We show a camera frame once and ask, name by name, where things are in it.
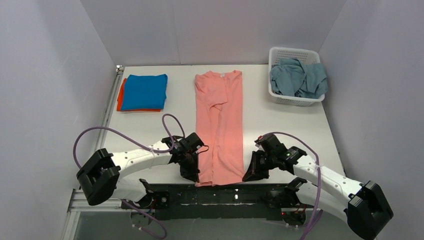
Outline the pink t shirt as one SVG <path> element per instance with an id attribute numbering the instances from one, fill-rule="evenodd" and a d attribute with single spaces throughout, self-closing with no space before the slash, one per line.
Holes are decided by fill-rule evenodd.
<path id="1" fill-rule="evenodd" d="M 198 157 L 197 187 L 240 183 L 245 174 L 243 137 L 243 76 L 208 71 L 195 83 L 195 132 L 209 147 Z"/>

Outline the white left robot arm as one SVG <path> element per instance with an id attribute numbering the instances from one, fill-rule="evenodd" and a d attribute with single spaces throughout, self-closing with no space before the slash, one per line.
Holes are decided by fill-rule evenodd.
<path id="1" fill-rule="evenodd" d="M 80 168 L 76 178 L 90 206 L 110 198 L 134 203 L 153 193 L 145 179 L 134 180 L 129 175 L 155 166 L 178 164 L 180 175 L 192 182 L 199 181 L 199 149 L 203 141 L 193 132 L 186 137 L 172 136 L 148 146 L 124 152 L 94 152 Z"/>

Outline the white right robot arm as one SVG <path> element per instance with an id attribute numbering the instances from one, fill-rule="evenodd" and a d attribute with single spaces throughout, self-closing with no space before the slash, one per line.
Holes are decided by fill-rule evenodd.
<path id="1" fill-rule="evenodd" d="M 266 199 L 273 207 L 313 206 L 311 220 L 306 229 L 311 230 L 322 212 L 342 221 L 363 240 L 374 240 L 394 213 L 381 187 L 369 180 L 362 183 L 320 165 L 319 157 L 311 157 L 306 151 L 292 146 L 287 148 L 277 138 L 277 132 L 267 133 L 255 140 L 253 151 L 243 182 L 269 178 L 270 170 L 278 168 L 295 178 L 283 192 L 268 194 Z"/>

